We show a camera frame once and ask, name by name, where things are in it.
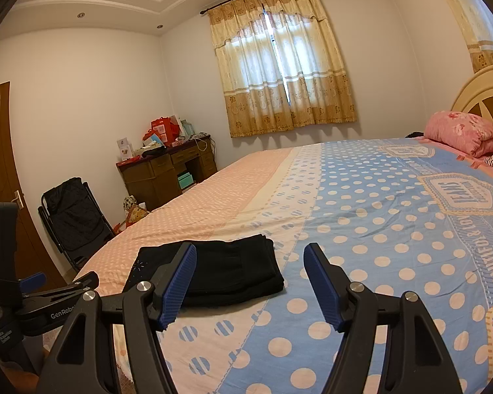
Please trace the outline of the white photo card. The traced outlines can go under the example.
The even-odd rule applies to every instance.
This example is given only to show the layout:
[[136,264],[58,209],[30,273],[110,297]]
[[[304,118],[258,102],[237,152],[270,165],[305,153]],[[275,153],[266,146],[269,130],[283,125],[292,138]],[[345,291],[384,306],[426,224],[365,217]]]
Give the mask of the white photo card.
[[116,143],[119,149],[120,159],[122,161],[133,158],[132,145],[130,144],[127,138],[117,140]]

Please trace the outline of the beige patterned window curtain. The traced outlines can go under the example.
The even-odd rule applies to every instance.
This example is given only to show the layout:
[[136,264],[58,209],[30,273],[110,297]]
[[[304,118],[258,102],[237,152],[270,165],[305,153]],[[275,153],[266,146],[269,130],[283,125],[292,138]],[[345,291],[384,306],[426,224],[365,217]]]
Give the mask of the beige patterned window curtain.
[[234,0],[207,15],[231,137],[356,121],[320,0]]

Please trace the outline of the patterned bag on floor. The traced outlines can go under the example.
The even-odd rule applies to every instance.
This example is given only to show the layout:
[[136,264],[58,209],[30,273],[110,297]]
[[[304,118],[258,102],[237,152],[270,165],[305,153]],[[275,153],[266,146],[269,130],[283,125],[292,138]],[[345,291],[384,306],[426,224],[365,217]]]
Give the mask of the patterned bag on floor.
[[124,221],[116,224],[113,228],[116,235],[122,233],[149,214],[146,205],[140,206],[133,195],[124,198],[124,211],[126,213]]

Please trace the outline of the pink and blue bedsheet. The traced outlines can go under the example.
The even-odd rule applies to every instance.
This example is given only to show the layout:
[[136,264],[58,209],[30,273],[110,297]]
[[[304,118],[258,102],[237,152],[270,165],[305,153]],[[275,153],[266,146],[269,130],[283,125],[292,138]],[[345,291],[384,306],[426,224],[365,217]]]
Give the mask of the pink and blue bedsheet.
[[239,159],[151,212],[85,265],[124,287],[140,248],[262,234],[279,295],[184,310],[159,335],[181,393],[318,393],[342,336],[304,269],[315,243],[369,290],[418,294],[465,393],[493,377],[493,168],[428,140],[325,142]]

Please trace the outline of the brown wooden door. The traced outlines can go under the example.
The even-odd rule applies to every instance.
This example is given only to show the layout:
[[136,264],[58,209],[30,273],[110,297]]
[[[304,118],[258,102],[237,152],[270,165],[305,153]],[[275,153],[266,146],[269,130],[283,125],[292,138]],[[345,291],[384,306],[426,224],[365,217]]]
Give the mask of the brown wooden door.
[[11,202],[17,189],[25,207],[18,210],[16,219],[16,274],[25,278],[41,272],[46,276],[45,289],[63,287],[66,282],[35,228],[16,172],[10,134],[10,83],[7,82],[0,84],[0,202]]

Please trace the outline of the teal box under desk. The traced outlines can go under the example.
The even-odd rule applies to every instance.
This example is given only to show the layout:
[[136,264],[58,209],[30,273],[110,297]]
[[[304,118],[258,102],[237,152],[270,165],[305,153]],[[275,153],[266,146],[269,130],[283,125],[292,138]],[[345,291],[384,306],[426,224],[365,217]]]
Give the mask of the teal box under desk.
[[189,188],[195,184],[194,178],[193,178],[192,174],[189,172],[180,174],[178,176],[178,182],[179,182],[181,190]]

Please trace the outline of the pink floral pillow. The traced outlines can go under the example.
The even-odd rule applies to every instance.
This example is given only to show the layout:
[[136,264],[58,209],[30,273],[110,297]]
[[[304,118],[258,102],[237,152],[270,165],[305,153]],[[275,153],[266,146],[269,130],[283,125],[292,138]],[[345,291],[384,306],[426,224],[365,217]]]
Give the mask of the pink floral pillow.
[[436,112],[428,120],[424,137],[473,158],[493,154],[493,121],[472,113]]

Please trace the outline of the black folding chair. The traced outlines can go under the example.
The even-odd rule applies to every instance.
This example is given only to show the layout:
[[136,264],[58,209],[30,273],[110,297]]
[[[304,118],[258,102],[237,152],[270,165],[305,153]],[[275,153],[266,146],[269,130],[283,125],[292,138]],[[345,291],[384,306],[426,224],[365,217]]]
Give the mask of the black folding chair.
[[115,237],[89,184],[80,177],[46,191],[38,213],[51,240],[75,271]]

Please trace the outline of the cream wooden headboard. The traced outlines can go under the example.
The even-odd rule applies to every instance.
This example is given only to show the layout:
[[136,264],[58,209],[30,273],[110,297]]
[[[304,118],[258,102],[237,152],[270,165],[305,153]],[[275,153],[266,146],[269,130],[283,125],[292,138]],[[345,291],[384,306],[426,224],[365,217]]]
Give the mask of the cream wooden headboard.
[[478,71],[462,87],[452,111],[473,113],[493,122],[493,65]]

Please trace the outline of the beige side window curtain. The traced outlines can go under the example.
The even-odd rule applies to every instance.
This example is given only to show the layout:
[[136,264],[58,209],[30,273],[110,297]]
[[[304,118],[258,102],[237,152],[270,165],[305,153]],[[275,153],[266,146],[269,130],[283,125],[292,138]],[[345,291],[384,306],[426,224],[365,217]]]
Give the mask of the beige side window curtain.
[[483,0],[447,0],[475,73],[493,65],[493,13]]

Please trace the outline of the brown wooden desk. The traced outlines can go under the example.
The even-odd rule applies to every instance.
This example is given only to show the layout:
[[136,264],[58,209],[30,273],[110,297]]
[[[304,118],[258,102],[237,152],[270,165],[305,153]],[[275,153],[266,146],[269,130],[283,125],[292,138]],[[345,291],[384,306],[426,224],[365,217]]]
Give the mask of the brown wooden desk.
[[183,174],[188,173],[194,183],[201,183],[217,172],[214,140],[204,133],[155,155],[126,160],[116,166],[127,192],[152,211],[189,188],[180,185]]

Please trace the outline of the red gift box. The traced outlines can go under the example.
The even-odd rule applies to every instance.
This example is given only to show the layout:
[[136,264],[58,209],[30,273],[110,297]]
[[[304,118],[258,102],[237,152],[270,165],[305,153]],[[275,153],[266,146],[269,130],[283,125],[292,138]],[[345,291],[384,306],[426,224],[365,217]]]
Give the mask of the red gift box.
[[180,136],[180,127],[175,117],[157,118],[150,125],[165,146],[171,146]]

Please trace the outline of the black pants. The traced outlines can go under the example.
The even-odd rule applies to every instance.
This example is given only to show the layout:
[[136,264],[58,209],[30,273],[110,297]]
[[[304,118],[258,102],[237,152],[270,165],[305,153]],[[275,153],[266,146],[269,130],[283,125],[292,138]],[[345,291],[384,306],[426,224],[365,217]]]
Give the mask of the black pants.
[[262,234],[234,241],[193,240],[197,266],[182,307],[219,308],[284,289],[273,241]]

